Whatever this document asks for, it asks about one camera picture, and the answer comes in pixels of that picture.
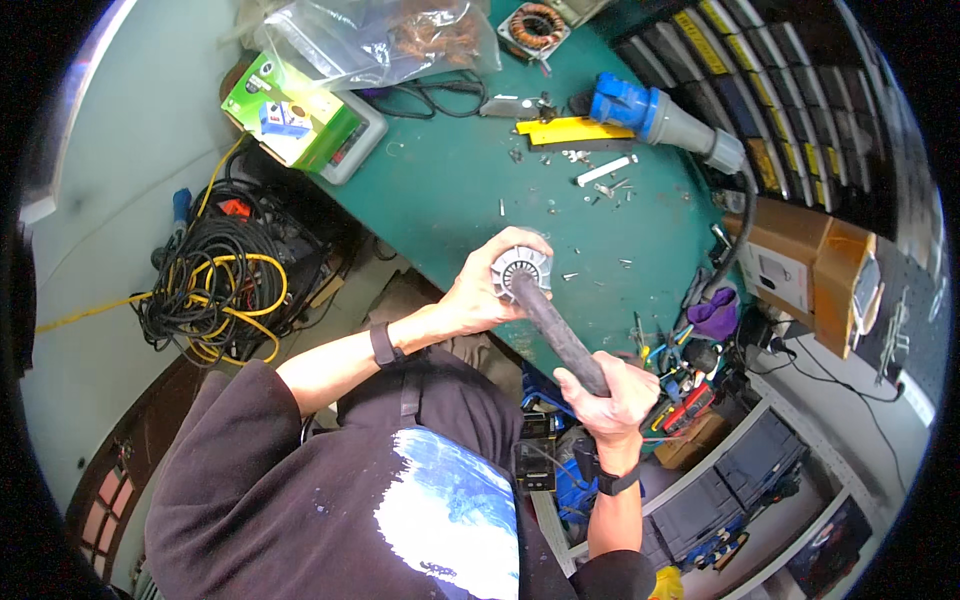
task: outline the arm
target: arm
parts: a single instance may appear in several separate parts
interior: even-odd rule
[[[593,354],[611,396],[601,398],[587,392],[573,373],[556,369],[564,399],[597,443],[600,467],[611,475],[629,473],[639,461],[643,438],[639,425],[657,403],[660,382],[643,371],[606,352]],[[597,494],[587,528],[591,559],[614,550],[639,551],[643,539],[643,512],[640,485],[634,483],[616,496]]]
[[[470,254],[450,291],[436,304],[391,323],[387,334],[394,346],[411,354],[457,335],[469,335],[524,317],[515,304],[494,295],[490,266],[513,246],[527,246],[548,256],[553,251],[539,235],[506,228]],[[286,361],[276,373],[290,388],[302,416],[337,401],[379,370],[373,360],[370,333],[318,346]]]

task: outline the clear plastic bag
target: clear plastic bag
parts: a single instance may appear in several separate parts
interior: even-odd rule
[[[324,89],[500,70],[496,33],[470,0],[297,0],[268,16],[260,50]]]

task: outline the hand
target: hand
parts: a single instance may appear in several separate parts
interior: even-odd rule
[[[569,402],[577,419],[597,442],[600,463],[606,472],[629,471],[636,463],[643,438],[640,423],[657,404],[660,380],[656,375],[628,365],[606,352],[594,352],[593,360],[600,364],[610,387],[611,397],[597,397],[584,389],[580,381],[566,369],[556,369],[553,376],[560,382],[564,400]],[[605,457],[612,463],[608,468]],[[621,458],[631,464],[619,465]]]
[[[500,231],[482,248],[471,252],[450,291],[433,311],[434,317],[442,320],[440,327],[447,337],[487,331],[526,317],[516,303],[501,300],[493,292],[490,267],[500,254],[514,246],[526,246],[553,256],[553,249],[542,237],[513,227]]]

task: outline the copper coil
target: copper coil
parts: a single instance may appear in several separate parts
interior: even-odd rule
[[[526,23],[524,23],[524,19],[530,17],[544,21],[550,27],[550,33],[544,35],[531,34]],[[510,35],[516,43],[522,46],[542,50],[564,38],[564,20],[548,6],[527,3],[516,9],[516,12],[510,17]]]

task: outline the green product box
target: green product box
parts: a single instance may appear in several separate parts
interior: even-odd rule
[[[220,108],[284,166],[320,173],[360,119],[315,86],[290,64],[261,54]]]

